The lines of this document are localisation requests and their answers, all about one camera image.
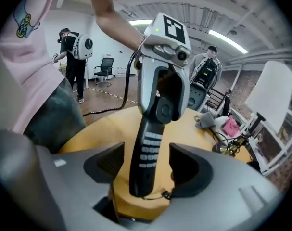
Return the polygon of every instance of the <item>black t-shirt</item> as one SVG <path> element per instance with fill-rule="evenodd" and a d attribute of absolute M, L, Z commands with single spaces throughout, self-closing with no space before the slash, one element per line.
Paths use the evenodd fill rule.
<path fill-rule="evenodd" d="M 77 37 L 79 35 L 79 33 L 76 33 L 76 32 L 70 32 L 70 33 L 76 35 Z M 69 34 L 68 36 L 64 37 L 61 40 L 60 54 L 63 52 L 67 52 L 67 59 L 68 59 L 67 64 L 73 64 L 74 62 L 83 62 L 83 63 L 86 62 L 86 60 L 75 59 L 74 56 L 69 52 L 69 51 L 72 51 L 75 39 L 76 39 L 75 37 L 72 37 Z"/>

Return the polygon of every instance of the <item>pink cloth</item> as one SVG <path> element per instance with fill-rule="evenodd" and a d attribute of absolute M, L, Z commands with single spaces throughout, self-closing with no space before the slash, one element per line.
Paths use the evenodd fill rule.
<path fill-rule="evenodd" d="M 241 132 L 237 122 L 235 119 L 233 119 L 232 115 L 223 126 L 223 131 L 232 138 L 236 137 Z"/>
<path fill-rule="evenodd" d="M 41 26 L 51 3 L 52 0 L 22 0 L 0 34 L 0 56 L 26 93 L 24 109 L 13 127 L 17 133 L 24 132 L 64 78 L 47 54 Z"/>

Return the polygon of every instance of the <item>round table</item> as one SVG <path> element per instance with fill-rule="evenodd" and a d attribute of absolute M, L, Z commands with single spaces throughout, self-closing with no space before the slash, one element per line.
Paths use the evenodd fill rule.
<path fill-rule="evenodd" d="M 216 141 L 208 130 L 195 127 L 196 111 L 186 109 L 182 118 L 166 125 L 157 160 L 153 192 L 147 198 L 158 198 L 165 190 L 171 191 L 174 183 L 170 178 L 169 143 L 180 143 L 211 151 Z M 129 194 L 129 169 L 135 139 L 140 126 L 141 114 L 137 107 L 132 107 L 110 114 L 83 129 L 70 139 L 60 150 L 60 153 L 75 152 L 105 146 L 109 143 L 125 143 L 124 163 L 114 180 L 114 193 L 117 211 L 120 214 L 154 220 L 169 205 L 169 201 L 161 198 L 144 200 Z M 236 159 L 250 161 L 250 155 L 242 147 L 236 154 Z"/>

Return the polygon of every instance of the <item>gray shirt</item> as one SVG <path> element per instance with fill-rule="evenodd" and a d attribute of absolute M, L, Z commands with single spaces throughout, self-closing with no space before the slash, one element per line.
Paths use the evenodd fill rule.
<path fill-rule="evenodd" d="M 192 62 L 189 65 L 189 81 L 190 84 L 194 81 L 194 78 L 199 73 L 201 67 L 205 63 L 205 61 L 208 59 L 208 55 L 206 53 L 196 55 Z M 214 82 L 218 82 L 221 79 L 222 75 L 222 64 L 219 64 L 219 60 L 213 60 L 216 65 L 218 65 L 218 72 L 216 73 L 216 77 L 213 78 L 211 84 L 209 85 L 209 88 L 212 87 Z"/>

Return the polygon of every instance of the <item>white ceiling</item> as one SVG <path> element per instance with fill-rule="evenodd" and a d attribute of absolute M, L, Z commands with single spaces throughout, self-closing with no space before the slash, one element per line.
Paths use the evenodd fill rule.
<path fill-rule="evenodd" d="M 114 5 L 127 20 L 153 19 L 163 12 L 182 21 L 187 26 L 193 54 L 216 45 L 222 62 L 242 53 L 209 35 L 210 29 L 227 36 L 249 53 L 292 47 L 288 23 L 271 0 L 115 0 Z M 90 0 L 59 0 L 56 7 L 93 14 Z"/>

